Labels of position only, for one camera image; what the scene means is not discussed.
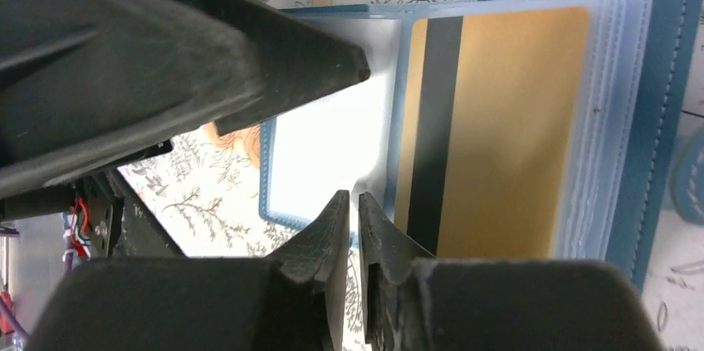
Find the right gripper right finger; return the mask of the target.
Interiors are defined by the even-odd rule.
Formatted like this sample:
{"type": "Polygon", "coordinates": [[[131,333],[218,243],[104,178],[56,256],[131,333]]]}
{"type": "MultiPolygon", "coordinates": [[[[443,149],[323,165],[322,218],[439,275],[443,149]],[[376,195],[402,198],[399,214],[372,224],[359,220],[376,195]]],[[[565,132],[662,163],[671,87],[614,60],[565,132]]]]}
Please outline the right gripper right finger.
{"type": "Polygon", "coordinates": [[[438,350],[422,265],[434,256],[386,216],[371,193],[358,200],[364,336],[373,350],[438,350]]]}

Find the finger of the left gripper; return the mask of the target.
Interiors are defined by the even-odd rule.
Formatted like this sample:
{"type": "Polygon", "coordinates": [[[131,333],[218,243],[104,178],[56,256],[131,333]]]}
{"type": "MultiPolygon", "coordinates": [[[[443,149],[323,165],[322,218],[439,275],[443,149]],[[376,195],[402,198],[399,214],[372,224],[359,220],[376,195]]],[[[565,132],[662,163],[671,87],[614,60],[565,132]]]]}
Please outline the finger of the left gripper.
{"type": "Polygon", "coordinates": [[[1,0],[1,194],[369,78],[364,50],[257,0],[1,0]]]}

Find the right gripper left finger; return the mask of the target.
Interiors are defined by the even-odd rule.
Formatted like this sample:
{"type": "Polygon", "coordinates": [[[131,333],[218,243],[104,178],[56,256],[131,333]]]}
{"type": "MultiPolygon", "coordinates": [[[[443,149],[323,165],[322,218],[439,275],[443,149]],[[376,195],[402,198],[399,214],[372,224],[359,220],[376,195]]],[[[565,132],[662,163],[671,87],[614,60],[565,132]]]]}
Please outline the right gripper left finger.
{"type": "Polygon", "coordinates": [[[281,277],[274,290],[273,348],[342,350],[350,248],[350,192],[338,190],[318,217],[267,258],[281,277]]]}

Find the tan credit card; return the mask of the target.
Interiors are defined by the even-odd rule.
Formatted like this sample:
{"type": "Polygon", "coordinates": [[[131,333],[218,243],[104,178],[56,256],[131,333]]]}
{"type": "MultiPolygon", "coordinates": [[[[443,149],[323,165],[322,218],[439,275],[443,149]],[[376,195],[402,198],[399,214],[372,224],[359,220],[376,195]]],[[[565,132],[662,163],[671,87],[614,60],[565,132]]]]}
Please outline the tan credit card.
{"type": "Polygon", "coordinates": [[[590,13],[560,7],[413,24],[397,226],[442,258],[555,249],[590,13]]]}

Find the blue leather card holder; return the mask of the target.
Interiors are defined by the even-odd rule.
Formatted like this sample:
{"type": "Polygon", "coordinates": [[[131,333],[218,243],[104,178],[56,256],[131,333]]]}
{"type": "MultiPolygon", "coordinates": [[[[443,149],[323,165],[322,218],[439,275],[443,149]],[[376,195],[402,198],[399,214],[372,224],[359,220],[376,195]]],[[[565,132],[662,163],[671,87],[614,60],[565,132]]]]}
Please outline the blue leather card holder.
{"type": "Polygon", "coordinates": [[[371,77],[261,127],[259,213],[372,193],[444,258],[607,261],[642,287],[703,0],[307,7],[371,77]]]}

